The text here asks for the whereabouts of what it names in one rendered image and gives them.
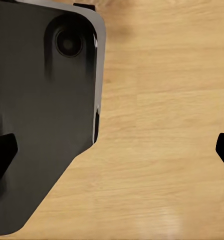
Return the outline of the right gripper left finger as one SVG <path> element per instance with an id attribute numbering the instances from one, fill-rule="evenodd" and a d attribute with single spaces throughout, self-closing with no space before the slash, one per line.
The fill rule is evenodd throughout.
<path id="1" fill-rule="evenodd" d="M 13 133 L 0 136 L 0 181 L 17 152 L 18 145 Z"/>

